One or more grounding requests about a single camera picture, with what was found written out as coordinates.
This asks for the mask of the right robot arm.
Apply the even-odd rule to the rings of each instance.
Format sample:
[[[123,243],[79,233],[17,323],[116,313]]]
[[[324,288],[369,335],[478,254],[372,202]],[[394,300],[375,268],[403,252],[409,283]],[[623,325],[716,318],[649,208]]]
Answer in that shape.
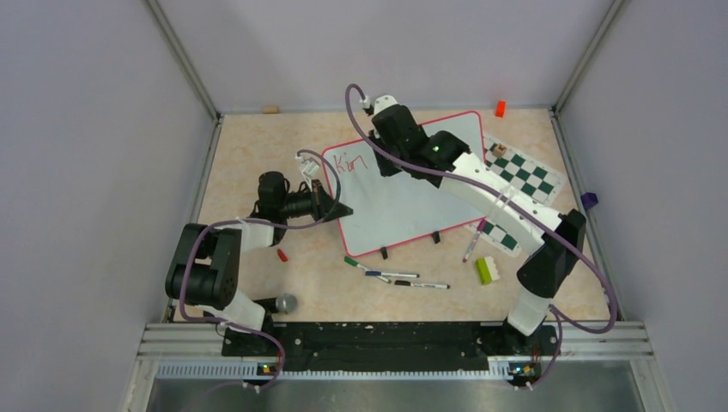
[[[525,354],[564,280],[583,254],[585,217],[566,214],[526,196],[494,172],[449,131],[428,135],[407,106],[378,100],[366,110],[368,144],[385,164],[383,175],[405,171],[466,201],[513,237],[528,258],[517,271],[521,290],[503,330],[506,347]]]

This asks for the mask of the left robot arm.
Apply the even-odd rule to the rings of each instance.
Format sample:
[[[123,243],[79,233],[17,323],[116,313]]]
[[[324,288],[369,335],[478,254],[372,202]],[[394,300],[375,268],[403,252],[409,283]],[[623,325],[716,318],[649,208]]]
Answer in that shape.
[[[297,191],[277,171],[258,178],[258,200],[248,221],[218,227],[189,223],[182,229],[165,280],[171,299],[185,303],[243,332],[242,342],[254,354],[266,354],[275,332],[264,324],[270,310],[238,289],[240,255],[278,245],[288,220],[310,216],[328,222],[354,214],[353,209],[325,191],[320,180],[301,183]]]

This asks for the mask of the pink-framed whiteboard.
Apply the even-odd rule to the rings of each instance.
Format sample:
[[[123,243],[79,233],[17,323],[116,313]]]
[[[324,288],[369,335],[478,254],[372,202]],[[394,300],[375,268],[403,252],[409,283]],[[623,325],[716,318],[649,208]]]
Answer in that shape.
[[[331,146],[323,156],[339,176],[324,172],[329,192],[342,184],[340,202],[353,210],[338,220],[352,257],[482,219],[478,209],[426,180],[403,172],[381,176],[373,150],[362,140]]]

